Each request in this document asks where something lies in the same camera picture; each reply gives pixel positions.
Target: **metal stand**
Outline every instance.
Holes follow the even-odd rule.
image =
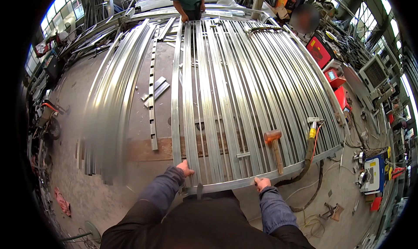
[[[99,244],[102,242],[102,236],[100,235],[100,232],[97,230],[95,225],[93,225],[90,221],[85,221],[84,227],[86,228],[86,231],[87,231],[86,233],[64,238],[61,241],[62,242],[70,241],[73,239],[77,239],[77,238],[81,238],[81,237],[89,235],[90,236],[89,240],[94,240],[96,243],[99,243]]]

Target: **white cable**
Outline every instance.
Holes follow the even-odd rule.
[[[323,174],[323,176],[328,172],[328,170],[330,170],[333,166],[335,166],[335,165],[339,165],[339,162],[336,162],[336,163],[334,163],[334,164],[332,164],[326,171],[325,171],[325,173]],[[343,166],[342,165],[342,167],[343,168],[347,168],[353,175],[354,175],[354,173],[351,171],[351,169],[349,169],[348,167],[345,167],[345,166]],[[302,189],[307,189],[308,187],[311,187],[311,186],[313,186],[313,185],[315,185],[317,182],[319,181],[319,179],[317,180],[317,181],[315,181],[315,182],[313,182],[312,184],[310,184],[310,185],[308,185],[308,186],[305,186],[305,187],[303,187],[303,188],[300,188],[300,189],[298,189],[298,190],[296,190],[295,192],[293,192],[290,196],[288,196],[286,199],[285,199],[285,201],[287,201],[291,196],[293,196],[295,193],[297,193],[297,192],[299,192],[300,190],[302,190]]]

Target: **worker in green shirt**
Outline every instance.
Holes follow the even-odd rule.
[[[171,0],[175,9],[181,15],[181,21],[200,20],[205,11],[205,0]]]

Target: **red rag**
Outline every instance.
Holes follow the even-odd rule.
[[[64,197],[62,196],[61,192],[59,191],[58,187],[54,188],[54,193],[55,193],[55,199],[57,200],[57,202],[59,203],[62,211],[68,215],[71,216],[71,211],[70,211],[70,203],[65,201]]]

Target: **mallet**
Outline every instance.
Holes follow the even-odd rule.
[[[281,138],[282,132],[280,130],[271,130],[264,133],[264,142],[267,144],[271,142],[274,151],[274,157],[276,158],[277,171],[280,175],[283,174],[282,156],[280,154],[278,139]]]

